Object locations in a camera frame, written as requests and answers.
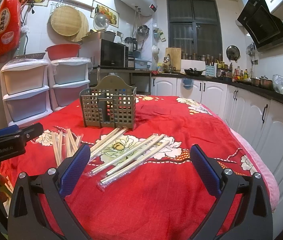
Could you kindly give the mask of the hanging pot lid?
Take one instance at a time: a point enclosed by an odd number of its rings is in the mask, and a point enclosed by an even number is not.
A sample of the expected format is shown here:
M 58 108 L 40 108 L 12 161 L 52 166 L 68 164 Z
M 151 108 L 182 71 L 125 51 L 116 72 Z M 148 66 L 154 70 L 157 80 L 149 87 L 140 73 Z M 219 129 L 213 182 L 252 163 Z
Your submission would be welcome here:
M 235 45 L 230 45 L 226 49 L 226 55 L 228 60 L 237 61 L 240 58 L 240 50 Z

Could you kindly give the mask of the black microwave oven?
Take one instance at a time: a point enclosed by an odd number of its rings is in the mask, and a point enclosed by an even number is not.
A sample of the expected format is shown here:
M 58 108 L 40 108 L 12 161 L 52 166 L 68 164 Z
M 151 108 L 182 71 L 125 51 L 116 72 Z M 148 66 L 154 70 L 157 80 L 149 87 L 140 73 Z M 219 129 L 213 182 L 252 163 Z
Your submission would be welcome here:
M 79 56 L 90 59 L 93 68 L 125 68 L 127 50 L 127 46 L 123 44 L 100 39 L 83 42 Z

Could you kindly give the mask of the grey perforated utensil caddy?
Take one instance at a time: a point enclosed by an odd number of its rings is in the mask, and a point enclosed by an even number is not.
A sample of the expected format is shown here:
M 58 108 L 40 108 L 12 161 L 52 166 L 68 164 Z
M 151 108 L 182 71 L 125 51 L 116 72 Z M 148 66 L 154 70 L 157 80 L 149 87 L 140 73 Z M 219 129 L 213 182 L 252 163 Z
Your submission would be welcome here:
M 108 75 L 79 94 L 84 126 L 134 129 L 137 88 Z

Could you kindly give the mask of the wooden cutting board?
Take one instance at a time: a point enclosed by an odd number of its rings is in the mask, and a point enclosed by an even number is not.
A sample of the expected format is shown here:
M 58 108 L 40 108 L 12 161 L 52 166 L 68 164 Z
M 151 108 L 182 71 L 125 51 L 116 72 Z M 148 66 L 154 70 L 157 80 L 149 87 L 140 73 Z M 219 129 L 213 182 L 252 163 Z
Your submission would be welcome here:
M 170 64 L 175 68 L 175 71 L 180 72 L 182 50 L 180 48 L 165 48 L 165 55 L 170 55 Z

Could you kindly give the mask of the white drawer tower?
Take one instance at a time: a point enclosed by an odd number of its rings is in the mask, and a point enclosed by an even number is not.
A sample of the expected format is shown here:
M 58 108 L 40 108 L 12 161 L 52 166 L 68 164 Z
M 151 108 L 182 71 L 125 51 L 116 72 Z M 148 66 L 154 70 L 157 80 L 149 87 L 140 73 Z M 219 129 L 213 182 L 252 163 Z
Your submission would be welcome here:
M 50 115 L 46 59 L 11 60 L 0 70 L 0 89 L 8 126 L 27 126 Z
M 88 71 L 91 60 L 85 57 L 69 57 L 53 60 L 48 66 L 50 103 L 53 111 L 59 111 L 79 98 L 88 88 Z

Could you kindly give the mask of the red hanging bag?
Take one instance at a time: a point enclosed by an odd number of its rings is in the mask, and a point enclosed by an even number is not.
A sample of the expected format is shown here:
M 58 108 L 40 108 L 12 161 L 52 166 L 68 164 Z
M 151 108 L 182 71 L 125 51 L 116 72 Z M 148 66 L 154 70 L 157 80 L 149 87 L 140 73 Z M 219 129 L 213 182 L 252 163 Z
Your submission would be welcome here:
M 20 40 L 19 0 L 3 0 L 0 5 L 0 56 L 18 47 Z

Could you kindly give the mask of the left white drawer tower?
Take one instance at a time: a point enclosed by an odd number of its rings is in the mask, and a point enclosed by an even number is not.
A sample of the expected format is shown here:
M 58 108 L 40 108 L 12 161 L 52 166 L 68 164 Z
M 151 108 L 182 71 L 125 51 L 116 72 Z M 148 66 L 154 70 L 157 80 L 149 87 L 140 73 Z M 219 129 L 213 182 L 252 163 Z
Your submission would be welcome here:
M 8 126 L 27 126 L 50 115 L 46 59 L 11 60 L 0 70 L 0 89 Z

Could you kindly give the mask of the red floral tablecloth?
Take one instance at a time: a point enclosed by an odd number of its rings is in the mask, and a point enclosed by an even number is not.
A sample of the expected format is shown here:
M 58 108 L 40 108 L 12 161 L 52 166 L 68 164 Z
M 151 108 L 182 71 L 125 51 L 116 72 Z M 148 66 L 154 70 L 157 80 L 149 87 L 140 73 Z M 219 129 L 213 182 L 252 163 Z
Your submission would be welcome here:
M 39 123 L 43 133 L 28 142 L 26 152 L 0 165 L 1 174 L 13 187 L 21 172 L 37 176 L 49 168 L 57 168 L 52 132 L 62 132 L 64 161 L 67 128 L 75 135 L 83 135 L 81 145 L 88 144 L 90 151 L 115 129 L 85 127 L 78 101 L 40 119 Z M 85 175 L 103 163 L 99 154 L 89 159 L 72 194 L 65 197 L 90 239 L 190 239 L 216 200 L 192 164 L 190 150 L 195 144 L 207 157 L 237 175 L 252 176 L 259 172 L 267 187 L 272 212 L 276 208 L 279 187 L 268 167 L 244 138 L 201 103 L 176 96 L 138 96 L 134 129 L 123 135 L 146 139 L 153 134 L 164 134 L 170 145 L 103 190 L 98 182 L 116 166 L 92 177 Z M 39 198 L 50 227 L 62 233 L 45 196 L 41 194 Z M 240 199 L 240 195 L 235 197 L 219 233 L 229 230 Z

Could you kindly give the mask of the black wok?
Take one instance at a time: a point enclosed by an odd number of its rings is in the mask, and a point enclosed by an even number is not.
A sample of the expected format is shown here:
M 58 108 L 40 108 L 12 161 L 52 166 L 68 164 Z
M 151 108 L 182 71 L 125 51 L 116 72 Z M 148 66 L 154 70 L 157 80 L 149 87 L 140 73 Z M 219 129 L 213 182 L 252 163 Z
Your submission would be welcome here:
M 197 70 L 196 68 L 194 69 L 189 68 L 189 69 L 185 69 L 184 72 L 186 75 L 189 76 L 201 76 L 203 72 L 205 72 L 205 70 Z

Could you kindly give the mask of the dark kitchen window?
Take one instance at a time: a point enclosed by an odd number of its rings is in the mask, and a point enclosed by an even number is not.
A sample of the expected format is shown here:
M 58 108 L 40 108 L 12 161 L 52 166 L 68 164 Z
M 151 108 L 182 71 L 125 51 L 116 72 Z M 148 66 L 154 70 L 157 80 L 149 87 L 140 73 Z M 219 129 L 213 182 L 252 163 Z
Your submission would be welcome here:
M 215 0 L 167 0 L 168 44 L 183 54 L 222 54 L 220 17 Z

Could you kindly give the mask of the red plastic basin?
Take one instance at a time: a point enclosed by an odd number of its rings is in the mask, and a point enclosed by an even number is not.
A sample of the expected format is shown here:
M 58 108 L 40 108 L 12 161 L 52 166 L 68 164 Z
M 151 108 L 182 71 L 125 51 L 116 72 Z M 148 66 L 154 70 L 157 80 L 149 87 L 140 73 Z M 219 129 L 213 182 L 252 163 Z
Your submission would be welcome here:
M 77 57 L 81 46 L 78 44 L 57 44 L 46 48 L 51 61 L 70 57 Z

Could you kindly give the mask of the round bamboo tray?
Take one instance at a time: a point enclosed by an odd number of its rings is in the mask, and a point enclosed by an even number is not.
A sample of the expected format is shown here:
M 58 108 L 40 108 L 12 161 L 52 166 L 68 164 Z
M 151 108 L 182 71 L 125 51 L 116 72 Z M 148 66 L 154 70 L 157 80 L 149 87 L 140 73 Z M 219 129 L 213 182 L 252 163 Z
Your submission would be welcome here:
M 77 9 L 68 5 L 57 7 L 50 16 L 52 29 L 59 35 L 70 37 L 81 29 L 81 17 Z

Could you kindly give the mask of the right white drawer tower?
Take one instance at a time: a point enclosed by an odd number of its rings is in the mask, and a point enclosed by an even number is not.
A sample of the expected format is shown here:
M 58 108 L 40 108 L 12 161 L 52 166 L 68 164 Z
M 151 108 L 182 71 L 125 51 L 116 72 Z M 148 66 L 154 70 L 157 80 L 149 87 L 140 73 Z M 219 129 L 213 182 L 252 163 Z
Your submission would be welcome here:
M 48 66 L 50 103 L 53 111 L 59 111 L 79 98 L 88 88 L 88 71 L 91 60 L 85 57 L 69 57 L 53 60 Z

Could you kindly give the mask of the white lower cabinets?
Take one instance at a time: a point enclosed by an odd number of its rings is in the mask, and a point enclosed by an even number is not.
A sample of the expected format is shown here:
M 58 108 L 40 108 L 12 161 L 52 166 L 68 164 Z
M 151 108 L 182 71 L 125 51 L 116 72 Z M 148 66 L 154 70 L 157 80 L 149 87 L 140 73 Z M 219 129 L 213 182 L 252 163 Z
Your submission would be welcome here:
M 180 76 L 163 75 L 150 81 L 152 95 L 180 96 L 204 104 L 240 134 L 270 169 L 280 190 L 273 215 L 274 236 L 283 231 L 283 95 L 218 79 L 195 78 L 190 89 Z

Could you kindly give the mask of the black range hood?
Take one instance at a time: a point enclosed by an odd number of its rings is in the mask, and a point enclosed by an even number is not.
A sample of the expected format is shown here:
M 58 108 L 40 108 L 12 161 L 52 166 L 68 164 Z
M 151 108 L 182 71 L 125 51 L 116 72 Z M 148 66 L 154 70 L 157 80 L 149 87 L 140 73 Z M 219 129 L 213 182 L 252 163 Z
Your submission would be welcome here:
M 248 0 L 237 20 L 250 34 L 257 51 L 283 45 L 283 22 L 270 13 L 265 0 Z

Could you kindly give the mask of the steel pot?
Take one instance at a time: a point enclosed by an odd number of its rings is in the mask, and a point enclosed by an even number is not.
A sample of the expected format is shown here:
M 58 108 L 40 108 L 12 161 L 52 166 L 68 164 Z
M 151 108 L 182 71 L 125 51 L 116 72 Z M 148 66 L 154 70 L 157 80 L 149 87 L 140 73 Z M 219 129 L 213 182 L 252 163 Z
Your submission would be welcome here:
M 273 81 L 265 76 L 260 77 L 260 87 L 267 90 L 274 90 Z

